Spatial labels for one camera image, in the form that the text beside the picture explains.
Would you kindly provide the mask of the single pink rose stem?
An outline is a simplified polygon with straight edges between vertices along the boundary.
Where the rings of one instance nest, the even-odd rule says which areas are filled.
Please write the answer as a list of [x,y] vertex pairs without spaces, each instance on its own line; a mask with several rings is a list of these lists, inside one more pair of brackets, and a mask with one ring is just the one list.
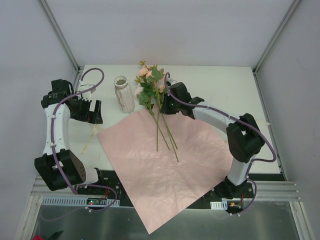
[[166,121],[165,115],[163,113],[160,113],[161,108],[165,104],[165,72],[163,68],[158,69],[157,65],[153,65],[150,69],[150,73],[151,75],[147,79],[151,81],[154,105],[158,108],[156,124],[157,126],[159,126],[160,118],[163,120],[163,124],[165,126],[165,129],[169,137],[169,141],[171,143],[171,149],[174,152],[177,163],[179,163],[180,160],[177,154],[178,146],[176,144],[172,131],[170,130],[169,125]]

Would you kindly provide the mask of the pink flowers with green leaves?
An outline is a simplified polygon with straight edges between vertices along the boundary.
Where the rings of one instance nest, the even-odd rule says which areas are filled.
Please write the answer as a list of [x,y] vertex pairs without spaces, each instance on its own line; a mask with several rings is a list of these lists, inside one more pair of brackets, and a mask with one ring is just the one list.
[[148,80],[148,77],[151,76],[151,68],[153,65],[148,65],[145,61],[139,62],[140,70],[138,75],[135,77],[135,83],[137,83],[137,87],[134,91],[134,96],[138,100],[139,104],[143,106],[147,112],[152,116],[152,119],[156,125],[156,150],[159,150],[159,137],[162,137],[166,147],[168,150],[172,149],[172,145],[170,143],[169,138],[166,138],[163,134],[163,131],[160,127],[160,120],[158,122],[158,126],[156,123],[156,117],[158,113],[158,108],[155,106],[153,99],[153,90],[151,85],[151,80]]

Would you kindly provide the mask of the purple wrapping paper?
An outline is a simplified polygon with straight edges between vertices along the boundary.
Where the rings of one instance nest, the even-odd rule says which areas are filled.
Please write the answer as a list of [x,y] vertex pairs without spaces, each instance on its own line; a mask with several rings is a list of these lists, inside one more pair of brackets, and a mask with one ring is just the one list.
[[136,111],[100,131],[98,140],[149,234],[219,184],[232,155],[209,124],[180,113],[166,116],[177,144],[168,150],[145,110]]

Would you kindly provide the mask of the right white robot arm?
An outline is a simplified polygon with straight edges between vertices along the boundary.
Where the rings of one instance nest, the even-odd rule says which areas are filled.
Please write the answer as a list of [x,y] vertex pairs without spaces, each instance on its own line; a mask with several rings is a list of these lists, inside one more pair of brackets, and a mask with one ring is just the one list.
[[227,136],[229,152],[233,159],[225,179],[214,187],[221,198],[232,199],[242,193],[247,183],[250,162],[260,152],[265,140],[259,135],[259,127],[254,117],[246,113],[233,119],[220,109],[212,110],[200,97],[192,98],[182,82],[165,82],[164,104],[160,110],[165,115],[182,113],[194,120],[205,122]]

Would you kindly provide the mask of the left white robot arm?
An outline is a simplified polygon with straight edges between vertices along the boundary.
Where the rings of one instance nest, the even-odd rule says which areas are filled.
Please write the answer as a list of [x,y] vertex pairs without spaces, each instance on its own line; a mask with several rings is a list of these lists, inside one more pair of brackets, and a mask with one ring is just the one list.
[[35,158],[34,166],[51,191],[88,184],[94,194],[102,194],[106,188],[102,171],[97,167],[86,168],[71,151],[68,129],[71,119],[101,125],[102,102],[96,100],[91,111],[91,100],[73,96],[69,81],[53,80],[51,87],[41,100],[46,116],[46,140],[42,156]]

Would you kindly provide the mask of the white ribbed ceramic vase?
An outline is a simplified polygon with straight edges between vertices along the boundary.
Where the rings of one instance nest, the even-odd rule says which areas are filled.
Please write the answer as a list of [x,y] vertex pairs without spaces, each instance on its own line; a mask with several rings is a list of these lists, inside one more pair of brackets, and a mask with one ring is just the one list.
[[130,114],[135,110],[133,92],[127,78],[119,75],[114,79],[114,91],[121,110],[125,114]]

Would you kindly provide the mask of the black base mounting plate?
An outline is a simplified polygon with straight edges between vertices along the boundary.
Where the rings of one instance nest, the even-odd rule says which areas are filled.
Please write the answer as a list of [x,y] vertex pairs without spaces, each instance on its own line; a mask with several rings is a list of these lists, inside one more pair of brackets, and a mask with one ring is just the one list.
[[[133,204],[125,191],[122,183],[116,172],[113,170],[103,170],[101,172],[102,180],[97,184],[107,186],[114,189],[115,192],[110,189],[101,187],[79,187],[77,193],[79,195],[90,195],[86,201],[89,206],[102,206],[108,205],[110,202],[117,199],[115,206],[120,207],[132,207]],[[209,209],[211,203],[221,203],[222,209],[228,213],[239,213],[245,209],[245,199],[251,200],[254,196],[254,184],[247,182],[246,185],[234,194],[233,199],[221,198],[216,194],[215,190],[210,190],[205,193],[200,199],[196,200],[190,206],[189,209]]]

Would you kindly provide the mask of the red object at bottom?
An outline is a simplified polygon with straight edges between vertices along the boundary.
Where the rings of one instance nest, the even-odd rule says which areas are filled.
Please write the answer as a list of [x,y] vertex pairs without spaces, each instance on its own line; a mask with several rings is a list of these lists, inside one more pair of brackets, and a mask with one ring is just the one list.
[[35,235],[31,240],[44,240],[44,239],[39,235]]

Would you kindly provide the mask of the left aluminium frame post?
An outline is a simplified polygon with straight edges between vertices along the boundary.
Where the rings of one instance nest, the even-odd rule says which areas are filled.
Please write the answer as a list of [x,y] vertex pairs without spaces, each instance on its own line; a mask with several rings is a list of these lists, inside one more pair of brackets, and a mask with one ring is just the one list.
[[81,70],[81,66],[79,65],[78,61],[76,60],[60,26],[58,21],[56,20],[53,11],[47,0],[38,0],[37,1],[39,6],[41,7],[49,25],[51,26],[53,33],[55,34],[58,42],[60,43],[65,55],[67,56],[69,62],[71,63],[72,67],[74,68],[76,73],[79,73]]

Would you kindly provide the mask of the aluminium frame post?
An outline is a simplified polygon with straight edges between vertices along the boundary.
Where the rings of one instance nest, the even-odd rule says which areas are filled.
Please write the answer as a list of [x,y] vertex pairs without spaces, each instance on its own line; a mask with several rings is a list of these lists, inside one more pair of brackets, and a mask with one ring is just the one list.
[[273,33],[273,35],[271,36],[270,40],[268,41],[265,49],[263,50],[260,58],[258,59],[256,65],[252,69],[252,73],[253,73],[254,76],[256,76],[257,73],[262,68],[262,66],[265,63],[265,61],[267,60],[269,54],[271,53],[271,51],[275,47],[278,39],[282,35],[282,33],[285,30],[286,26],[288,25],[289,21],[291,20],[291,18],[293,17],[293,15],[295,14],[295,12],[297,11],[298,7],[300,6],[300,4],[302,2],[303,2],[302,0],[292,0],[291,1],[291,3],[289,5],[288,9],[286,10],[284,16],[282,17],[282,19],[279,22],[277,28],[275,29],[275,32]]
[[78,61],[76,60],[60,26],[58,21],[56,20],[53,11],[47,0],[38,0],[37,1],[39,6],[41,7],[49,25],[51,26],[53,33],[55,34],[58,42],[60,43],[65,55],[67,56],[69,62],[71,63],[72,67],[74,68],[76,73],[79,73],[81,70],[81,66],[79,65]]

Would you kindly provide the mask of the aluminium extrusion rail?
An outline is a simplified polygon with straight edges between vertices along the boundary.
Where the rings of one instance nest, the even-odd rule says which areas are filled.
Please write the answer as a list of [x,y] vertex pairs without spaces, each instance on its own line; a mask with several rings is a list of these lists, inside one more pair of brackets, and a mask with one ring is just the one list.
[[[292,181],[258,181],[256,199],[260,201],[301,202],[299,186]],[[32,187],[31,196],[76,197],[68,188],[51,191],[40,176],[37,176]]]

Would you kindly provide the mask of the right aluminium frame post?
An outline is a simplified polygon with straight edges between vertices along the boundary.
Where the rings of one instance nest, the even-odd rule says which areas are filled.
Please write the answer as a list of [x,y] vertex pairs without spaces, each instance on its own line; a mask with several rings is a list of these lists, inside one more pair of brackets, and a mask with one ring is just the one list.
[[270,40],[268,41],[265,49],[263,50],[260,58],[258,59],[256,65],[252,69],[252,73],[253,73],[254,76],[256,76],[257,73],[262,68],[262,66],[265,63],[265,61],[267,60],[269,54],[271,53],[271,51],[275,47],[278,39],[282,35],[282,33],[285,30],[286,26],[288,25],[289,21],[291,20],[291,18],[293,17],[293,15],[295,14],[295,12],[297,11],[298,7],[300,6],[300,4],[302,2],[303,2],[302,0],[292,0],[291,1],[291,3],[289,5],[288,9],[286,10],[284,16],[282,17],[282,19],[279,22],[277,28],[275,29],[275,32],[273,33],[273,35],[271,36]]

